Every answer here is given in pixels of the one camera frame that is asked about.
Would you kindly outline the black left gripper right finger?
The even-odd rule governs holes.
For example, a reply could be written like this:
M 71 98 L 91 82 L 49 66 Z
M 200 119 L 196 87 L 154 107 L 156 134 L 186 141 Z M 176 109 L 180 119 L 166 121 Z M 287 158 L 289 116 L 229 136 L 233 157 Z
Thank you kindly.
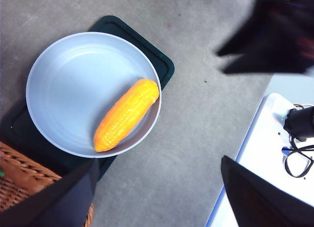
M 226 194 L 240 227 L 312 227 L 314 208 L 228 156 L 221 159 Z

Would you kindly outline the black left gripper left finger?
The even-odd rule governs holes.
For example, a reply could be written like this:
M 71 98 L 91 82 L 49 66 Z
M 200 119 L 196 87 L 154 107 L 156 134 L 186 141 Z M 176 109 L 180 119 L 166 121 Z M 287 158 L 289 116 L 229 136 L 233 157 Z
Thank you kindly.
M 82 227 L 98 180 L 96 159 L 0 214 L 2 227 Z

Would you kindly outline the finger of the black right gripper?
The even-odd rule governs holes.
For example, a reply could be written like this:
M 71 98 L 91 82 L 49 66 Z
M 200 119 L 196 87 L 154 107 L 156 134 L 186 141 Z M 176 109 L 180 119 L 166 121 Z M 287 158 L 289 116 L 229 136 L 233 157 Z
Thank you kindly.
M 269 16 L 250 16 L 216 51 L 217 55 L 242 54 L 262 37 Z
M 227 65 L 222 71 L 225 74 L 244 74 L 244 73 L 263 73 L 268 72 L 270 69 L 267 62 L 256 55 L 242 55 L 229 65 Z

